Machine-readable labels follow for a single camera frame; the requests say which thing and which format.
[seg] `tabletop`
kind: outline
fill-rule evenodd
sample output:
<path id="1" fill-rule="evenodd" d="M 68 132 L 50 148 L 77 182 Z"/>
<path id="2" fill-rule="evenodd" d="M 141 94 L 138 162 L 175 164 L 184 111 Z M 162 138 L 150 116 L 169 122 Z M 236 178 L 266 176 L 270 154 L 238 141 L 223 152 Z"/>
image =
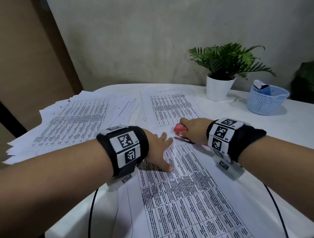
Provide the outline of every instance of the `tabletop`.
<path id="1" fill-rule="evenodd" d="M 131 115 L 130 124 L 134 124 L 141 110 L 140 91 L 145 87 L 167 88 L 178 84 L 115 84 L 96 90 L 101 94 L 117 94 L 136 98 L 140 106 Z M 230 90 L 224 101 L 215 102 L 206 98 L 206 87 L 179 84 L 181 88 L 192 90 L 196 95 L 196 103 L 208 115 L 209 119 L 230 117 L 245 121 L 255 128 L 262 128 L 267 134 L 285 141 L 314 149 L 314 104 L 286 100 L 273 116 L 261 116 L 246 108 L 248 92 Z M 279 227 L 281 222 L 274 204 L 264 185 L 249 172 L 239 179 L 242 193 L 255 206 L 263 208 L 269 218 Z M 118 211 L 117 191 L 108 192 L 104 184 L 100 187 L 93 209 L 91 236 L 110 237 L 116 213 Z M 289 237 L 314 237 L 314 223 L 294 209 L 275 192 L 272 194 L 280 209 Z M 53 225 L 47 232 L 47 238 L 80 238 L 87 237 L 90 206 L 94 194 L 89 195 Z"/>

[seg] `blue basket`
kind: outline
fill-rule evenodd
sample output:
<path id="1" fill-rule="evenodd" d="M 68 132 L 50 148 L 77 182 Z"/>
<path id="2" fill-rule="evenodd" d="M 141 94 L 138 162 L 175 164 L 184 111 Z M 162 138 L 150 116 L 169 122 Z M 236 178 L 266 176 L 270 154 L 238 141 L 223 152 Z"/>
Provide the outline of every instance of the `blue basket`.
<path id="1" fill-rule="evenodd" d="M 251 86 L 247 108 L 260 115 L 273 115 L 290 95 L 286 89 L 273 85 L 270 85 L 271 96 L 258 93 L 256 90 L 254 86 Z"/>

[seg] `green leaves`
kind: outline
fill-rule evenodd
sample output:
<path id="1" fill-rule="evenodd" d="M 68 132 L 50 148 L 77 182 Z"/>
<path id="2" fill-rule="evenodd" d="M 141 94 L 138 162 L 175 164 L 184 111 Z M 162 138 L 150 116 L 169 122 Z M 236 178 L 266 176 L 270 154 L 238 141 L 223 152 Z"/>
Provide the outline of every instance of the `green leaves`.
<path id="1" fill-rule="evenodd" d="M 213 46 L 206 48 L 194 47 L 188 52 L 190 53 L 190 59 L 209 69 L 215 78 L 230 78 L 231 76 L 238 74 L 240 77 L 247 77 L 247 73 L 266 71 L 276 76 L 272 72 L 271 68 L 266 67 L 263 63 L 257 62 L 257 59 L 250 52 L 251 50 L 264 46 L 252 46 L 248 49 L 243 48 L 241 44 L 229 43 L 223 46 Z"/>

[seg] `right arm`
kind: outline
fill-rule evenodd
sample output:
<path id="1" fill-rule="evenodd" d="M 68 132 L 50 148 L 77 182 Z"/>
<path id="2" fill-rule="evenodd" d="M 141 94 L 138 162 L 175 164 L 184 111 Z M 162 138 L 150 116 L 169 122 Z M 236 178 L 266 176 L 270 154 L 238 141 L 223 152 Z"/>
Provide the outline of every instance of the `right arm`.
<path id="1" fill-rule="evenodd" d="M 207 143 L 210 119 L 198 118 L 180 123 L 189 131 L 183 136 Z M 287 141 L 264 136 L 246 147 L 238 162 L 293 207 L 314 221 L 314 150 Z"/>

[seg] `dark green plant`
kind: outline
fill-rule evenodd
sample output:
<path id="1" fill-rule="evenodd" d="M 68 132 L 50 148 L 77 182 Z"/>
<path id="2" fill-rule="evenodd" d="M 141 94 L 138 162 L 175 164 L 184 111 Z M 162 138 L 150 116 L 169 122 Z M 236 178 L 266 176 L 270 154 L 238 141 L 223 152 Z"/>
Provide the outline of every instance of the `dark green plant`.
<path id="1" fill-rule="evenodd" d="M 302 63 L 295 72 L 290 98 L 314 104 L 314 61 Z"/>
<path id="2" fill-rule="evenodd" d="M 251 53 L 256 47 L 252 46 L 248 49 L 243 48 L 241 44 L 229 43 L 223 46 L 214 46 L 201 48 L 193 48 L 188 50 L 190 53 L 189 60 L 195 61 L 198 65 L 209 69 L 212 72 L 211 78 L 219 80 L 230 80 L 237 74 L 244 79 L 247 79 L 247 73 L 266 71 L 276 77 L 271 68 L 267 68 L 263 63 L 257 62 Z"/>

